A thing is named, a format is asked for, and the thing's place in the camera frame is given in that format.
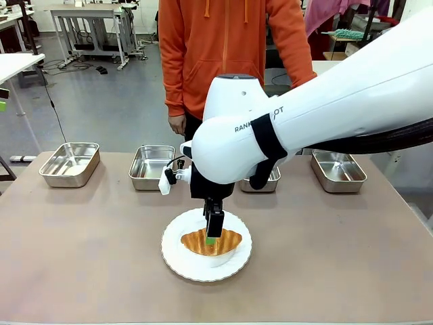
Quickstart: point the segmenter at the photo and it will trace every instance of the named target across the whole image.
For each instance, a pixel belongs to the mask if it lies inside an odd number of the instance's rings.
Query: plate
[[[165,229],[161,239],[161,252],[165,263],[177,274],[193,281],[213,282],[238,273],[248,262],[252,240],[245,223],[230,212],[224,211],[224,228],[242,235],[242,241],[230,258],[222,265],[211,267],[198,263],[192,253],[181,243],[181,237],[206,227],[203,209],[193,209],[174,218]]]

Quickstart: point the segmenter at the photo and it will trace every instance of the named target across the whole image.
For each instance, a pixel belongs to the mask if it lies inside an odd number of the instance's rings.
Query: person's right hand
[[[169,116],[168,123],[176,134],[185,135],[185,126],[187,124],[185,115]]]

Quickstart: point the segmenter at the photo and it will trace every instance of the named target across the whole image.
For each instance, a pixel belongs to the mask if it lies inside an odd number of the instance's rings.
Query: orange jacket
[[[160,0],[159,40],[169,116],[202,119],[213,78],[250,74],[264,83],[266,13],[297,87],[315,77],[298,0]]]

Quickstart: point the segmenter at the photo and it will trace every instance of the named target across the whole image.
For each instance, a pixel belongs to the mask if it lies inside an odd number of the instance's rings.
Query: white robotic arm
[[[267,157],[251,122],[266,114],[288,153],[278,164],[313,144],[433,118],[432,28],[430,8],[281,97],[268,98],[252,77],[215,78],[191,144],[197,170],[219,184],[253,175]]]

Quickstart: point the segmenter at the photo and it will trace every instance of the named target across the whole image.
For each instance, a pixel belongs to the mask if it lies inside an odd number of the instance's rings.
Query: black pants
[[[192,137],[196,133],[198,127],[202,124],[202,121],[188,112],[185,112],[185,117],[187,118],[187,124],[185,126],[185,141],[189,141],[192,140]]]

